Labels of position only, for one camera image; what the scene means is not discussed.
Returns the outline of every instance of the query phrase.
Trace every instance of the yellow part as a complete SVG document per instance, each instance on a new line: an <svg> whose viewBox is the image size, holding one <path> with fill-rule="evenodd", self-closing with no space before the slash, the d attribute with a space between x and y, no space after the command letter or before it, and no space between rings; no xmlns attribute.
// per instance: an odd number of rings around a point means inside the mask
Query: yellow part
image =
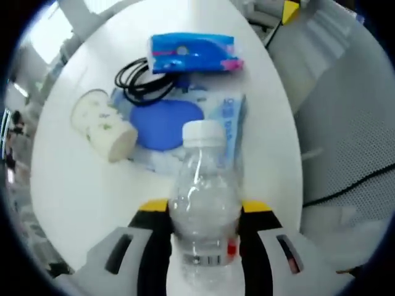
<svg viewBox="0 0 395 296"><path fill-rule="evenodd" d="M272 209L266 203L259 202L257 200L244 200L243 208L245 213L272 211Z"/></svg>
<svg viewBox="0 0 395 296"><path fill-rule="evenodd" d="M283 9L283 25L285 25L293 14L299 9L299 3L285 0L284 2L284 9Z"/></svg>
<svg viewBox="0 0 395 296"><path fill-rule="evenodd" d="M166 212L167 199L153 199L140 206L139 211Z"/></svg>

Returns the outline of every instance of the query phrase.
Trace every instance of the water bottle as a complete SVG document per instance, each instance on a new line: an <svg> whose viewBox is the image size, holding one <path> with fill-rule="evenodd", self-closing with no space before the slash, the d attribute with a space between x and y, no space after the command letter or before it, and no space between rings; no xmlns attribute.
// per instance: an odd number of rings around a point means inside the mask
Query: water bottle
<svg viewBox="0 0 395 296"><path fill-rule="evenodd" d="M226 144L217 121L191 121L183 127L186 155L169 210L183 274L194 286L224 281L238 254L241 199L233 170L225 165Z"/></svg>

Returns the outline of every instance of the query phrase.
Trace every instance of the white paper cup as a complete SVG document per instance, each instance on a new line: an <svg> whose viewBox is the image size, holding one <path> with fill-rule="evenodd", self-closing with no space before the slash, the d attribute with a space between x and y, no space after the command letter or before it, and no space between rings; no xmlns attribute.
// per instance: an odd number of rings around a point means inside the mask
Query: white paper cup
<svg viewBox="0 0 395 296"><path fill-rule="evenodd" d="M109 96L103 90L87 92L75 104L71 124L101 156L116 162L131 154L138 133L108 104Z"/></svg>

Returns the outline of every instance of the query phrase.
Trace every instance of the window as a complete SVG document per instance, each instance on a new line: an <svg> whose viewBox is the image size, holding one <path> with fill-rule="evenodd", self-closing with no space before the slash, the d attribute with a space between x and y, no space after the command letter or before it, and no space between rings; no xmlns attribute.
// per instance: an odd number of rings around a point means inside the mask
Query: window
<svg viewBox="0 0 395 296"><path fill-rule="evenodd" d="M43 60L50 64L58 55L63 42L73 36L72 29L58 3L55 2L43 11L32 26L31 45Z"/></svg>
<svg viewBox="0 0 395 296"><path fill-rule="evenodd" d="M84 0L88 9L95 14L102 13L120 1L121 0Z"/></svg>

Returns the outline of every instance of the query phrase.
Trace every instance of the round table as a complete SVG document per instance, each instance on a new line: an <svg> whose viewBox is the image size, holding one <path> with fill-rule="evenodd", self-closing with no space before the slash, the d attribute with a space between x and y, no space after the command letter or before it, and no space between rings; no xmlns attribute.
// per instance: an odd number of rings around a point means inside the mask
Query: round table
<svg viewBox="0 0 395 296"><path fill-rule="evenodd" d="M39 119L33 208L73 269L83 266L88 250L116 227L127 226L142 203L168 197L174 180L127 160L106 162L72 129L72 107L90 89L110 94L115 74L147 55L151 35L174 31L236 38L244 70L215 84L241 89L247 97L243 194L267 202L284 227L299 229L302 168L296 127L280 77L252 28L228 0L144 0L86 40L63 69Z"/></svg>

